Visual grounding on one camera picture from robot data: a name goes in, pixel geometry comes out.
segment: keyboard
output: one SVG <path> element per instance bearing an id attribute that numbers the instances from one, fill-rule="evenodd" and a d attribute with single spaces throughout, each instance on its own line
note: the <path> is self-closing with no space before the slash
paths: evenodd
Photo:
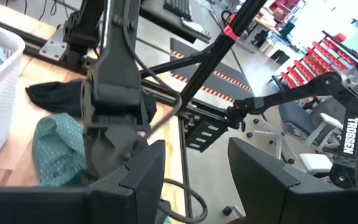
<path id="1" fill-rule="evenodd" d="M 189 0 L 165 0 L 164 9 L 191 21 Z"/>

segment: red clamp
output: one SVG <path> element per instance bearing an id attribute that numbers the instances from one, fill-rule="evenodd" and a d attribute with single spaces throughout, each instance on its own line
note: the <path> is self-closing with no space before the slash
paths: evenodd
<path id="1" fill-rule="evenodd" d="M 233 32 L 233 29 L 232 29 L 229 25 L 227 25 L 227 26 L 223 29 L 223 33 L 224 33 L 224 35 L 230 37 L 230 38 L 233 39 L 233 40 L 236 40 L 236 41 L 237 41 L 237 40 L 240 39 L 240 37 L 237 36 L 237 34 L 235 34 L 235 33 Z"/>

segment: green polka dot cloth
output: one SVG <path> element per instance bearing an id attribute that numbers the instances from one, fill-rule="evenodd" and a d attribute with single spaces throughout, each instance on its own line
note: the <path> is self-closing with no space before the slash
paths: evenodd
<path id="1" fill-rule="evenodd" d="M 35 129 L 32 156 L 40 186 L 62 186 L 86 169 L 82 129 L 66 113 L 42 118 Z"/>

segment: concrete floor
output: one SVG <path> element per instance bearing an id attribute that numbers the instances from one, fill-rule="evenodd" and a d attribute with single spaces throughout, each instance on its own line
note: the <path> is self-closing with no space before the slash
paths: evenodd
<path id="1" fill-rule="evenodd" d="M 44 8 L 44 2 L 28 2 L 27 15 L 38 19 L 42 13 L 42 9 Z M 66 3 L 78 8 L 81 4 L 81 1 L 66 0 Z M 220 29 L 208 12 L 208 9 L 210 9 L 209 4 L 206 3 L 205 0 L 191 1 L 191 3 L 194 21 L 199 22 L 205 29 L 209 30 L 213 39 L 215 39 L 220 34 Z M 47 9 L 41 20 L 54 26 L 57 24 L 62 24 L 64 20 L 66 20 L 64 7 L 58 4 L 56 14 L 51 16 L 49 12 L 52 5 L 53 1 L 47 1 Z M 17 11 L 24 12 L 24 0 L 10 0 L 8 6 Z M 166 51 L 170 51 L 169 40 L 171 37 L 174 37 L 198 50 L 201 50 L 207 46 L 206 43 L 198 40 L 194 44 L 190 44 L 180 37 L 177 37 L 176 35 L 145 20 L 142 17 L 139 18 L 137 36 L 143 40 L 146 40 L 147 42 L 150 42 L 151 44 L 159 46 Z M 233 47 L 233 51 L 240 61 L 240 66 L 243 69 L 254 94 L 256 96 L 263 96 L 277 91 L 277 87 L 273 84 L 268 84 L 268 80 L 279 67 L 279 65 L 273 63 L 257 49 L 253 48 L 252 50 L 255 51 L 254 54 L 250 54 L 238 45 Z M 151 48 L 150 46 L 141 42 L 136 43 L 136 52 L 148 66 L 153 66 L 169 61 L 169 55 Z M 241 71 L 239 65 L 234 59 L 232 52 L 228 52 L 227 55 L 223 58 L 222 62 L 238 70 L 239 72 Z M 168 84 L 174 86 L 176 90 L 180 90 L 184 86 L 181 83 L 177 83 L 177 80 L 169 81 Z M 222 108 L 227 107 L 227 102 L 222 101 L 220 98 L 209 95 L 205 92 L 198 93 L 196 97 L 215 106 L 220 106 Z M 277 107 L 270 108 L 268 111 L 266 111 L 265 115 L 273 126 L 275 126 L 277 129 L 280 129 L 280 119 Z M 246 117 L 246 132 L 253 131 L 255 129 L 266 131 L 267 128 L 263 127 L 262 124 L 253 124 L 252 120 L 254 118 L 255 116 Z M 191 188 L 193 188 L 202 197 L 204 197 L 206 203 L 208 204 L 209 215 L 203 223 L 222 224 L 234 219 L 236 217 L 235 215 L 225 217 L 222 214 L 221 211 L 226 205 L 237 205 L 244 212 L 231 177 L 229 162 L 227 159 L 227 144 L 229 138 L 232 136 L 239 137 L 253 144 L 259 149 L 265 150 L 266 152 L 275 155 L 275 146 L 268 143 L 271 139 L 266 139 L 259 136 L 254 136 L 250 139 L 247 139 L 245 133 L 234 129 L 230 129 L 228 132 L 226 132 L 204 153 L 199 153 L 198 151 L 188 149 L 188 167 Z M 310 149 L 304 147 L 302 144 L 292 139 L 291 137 L 286 137 L 286 139 L 289 147 L 292 148 L 297 154 L 302 152 L 311 152 Z M 284 151 L 283 153 L 287 158 L 290 157 L 288 151 Z M 295 162 L 294 166 L 302 169 L 301 164 L 298 161 Z M 201 212 L 201 207 L 195 201 L 193 202 L 193 211 L 194 215 L 200 214 Z"/>

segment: wooden tabletop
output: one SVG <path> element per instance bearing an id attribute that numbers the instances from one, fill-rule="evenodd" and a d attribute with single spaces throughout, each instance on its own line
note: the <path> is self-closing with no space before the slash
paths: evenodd
<path id="1" fill-rule="evenodd" d="M 0 5 L 0 21 L 43 39 L 48 39 L 55 31 L 55 27 L 2 5 Z M 0 186 L 35 186 L 38 183 L 37 173 L 32 162 L 32 138 L 38 121 L 50 113 L 35 106 L 24 88 L 36 83 L 68 82 L 75 78 L 84 78 L 77 73 L 26 55 L 22 58 L 20 71 L 11 133 L 0 150 Z M 157 103 L 157 113 L 152 124 L 170 110 L 171 107 Z M 165 177 L 183 182 L 177 117 L 173 117 L 153 134 L 149 142 L 152 143 L 158 139 L 164 139 L 166 142 Z M 170 201 L 174 211 L 182 215 L 185 214 L 185 199 L 182 190 L 165 184 L 162 198 Z"/>

